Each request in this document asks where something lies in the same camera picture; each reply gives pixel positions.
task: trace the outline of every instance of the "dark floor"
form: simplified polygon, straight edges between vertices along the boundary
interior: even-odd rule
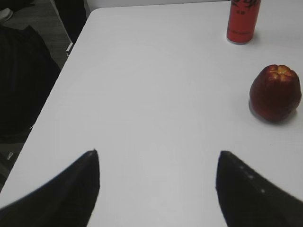
[[[53,59],[62,68],[67,60],[65,51],[70,41],[50,0],[35,0],[34,3],[32,7],[15,12],[13,17],[2,25],[15,29],[24,29],[31,25],[42,36]],[[9,175],[22,147],[23,143],[0,143],[0,192],[4,184],[3,179]]]
[[[15,12],[13,17],[2,25],[24,29],[31,25],[44,39],[53,59],[60,68],[66,62],[66,49],[69,39],[50,0],[35,0],[35,5]]]

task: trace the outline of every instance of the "red can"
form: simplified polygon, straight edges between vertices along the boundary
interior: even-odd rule
[[[249,42],[255,31],[261,0],[232,0],[227,39],[236,44]]]

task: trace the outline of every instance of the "apple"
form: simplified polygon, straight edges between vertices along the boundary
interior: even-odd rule
[[[253,110],[270,122],[279,122],[296,110],[301,101],[298,75],[285,65],[269,65],[250,88]]]

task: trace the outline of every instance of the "floor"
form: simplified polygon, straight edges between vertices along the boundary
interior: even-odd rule
[[[33,29],[44,39],[52,58],[62,68],[67,60],[66,49],[70,41],[61,25],[60,20],[50,2],[50,0],[35,0],[34,6],[27,7],[15,12],[13,17],[4,22],[2,25],[24,29],[31,25]],[[2,165],[0,162],[0,178],[7,177],[12,165],[16,161],[23,143],[18,144],[1,144],[0,143],[0,160],[8,161],[8,165]],[[3,183],[0,181],[0,192]]]

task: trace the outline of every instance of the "white tabletop surface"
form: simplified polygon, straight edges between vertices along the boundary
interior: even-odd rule
[[[303,81],[303,1],[262,1],[255,38],[226,41],[230,2],[93,11],[0,193],[0,206],[99,153],[89,227],[222,227],[225,149],[303,200],[303,104],[268,124],[254,78],[285,64]]]

